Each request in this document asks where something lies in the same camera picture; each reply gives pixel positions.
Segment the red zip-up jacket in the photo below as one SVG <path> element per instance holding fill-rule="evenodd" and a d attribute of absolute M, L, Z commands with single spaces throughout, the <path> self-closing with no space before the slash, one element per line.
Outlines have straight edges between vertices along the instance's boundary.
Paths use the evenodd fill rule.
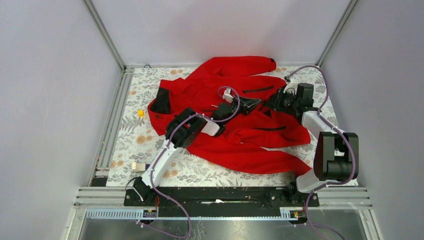
<path fill-rule="evenodd" d="M 148 115 L 158 135 L 183 110 L 191 108 L 210 116 L 224 100 L 224 87 L 233 88 L 242 98 L 260 99 L 248 115 L 238 114 L 217 137 L 201 133 L 188 151 L 230 170 L 251 174 L 293 171 L 303 175 L 310 167 L 282 148 L 307 145 L 311 138 L 291 115 L 276 112 L 265 102 L 285 86 L 281 78 L 269 76 L 276 69 L 274 59 L 264 56 L 213 57 L 186 78 L 161 80 Z"/>

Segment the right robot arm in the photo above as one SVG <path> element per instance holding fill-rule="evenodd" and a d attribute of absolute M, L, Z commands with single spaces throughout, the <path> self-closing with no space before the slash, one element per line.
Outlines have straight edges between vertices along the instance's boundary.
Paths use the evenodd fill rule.
<path fill-rule="evenodd" d="M 293 206 L 301 205 L 307 194 L 328 186 L 341 186 L 359 174 L 359 137 L 329 122 L 320 107 L 314 107 L 314 86 L 299 83 L 279 88 L 266 102 L 275 111 L 293 116 L 316 139 L 313 167 L 291 182 L 286 199 Z"/>

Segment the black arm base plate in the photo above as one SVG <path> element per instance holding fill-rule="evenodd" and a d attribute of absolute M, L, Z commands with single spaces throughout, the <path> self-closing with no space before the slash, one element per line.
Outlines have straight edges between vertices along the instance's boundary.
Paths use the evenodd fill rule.
<path fill-rule="evenodd" d="M 136 199 L 133 189 L 125 192 L 125 207 L 151 207 L 159 217 L 280 217 L 282 209 L 302 211 L 318 207 L 315 193 L 300 193 L 296 202 L 287 200 L 290 186 L 283 187 L 159 187 L 148 203 Z"/>

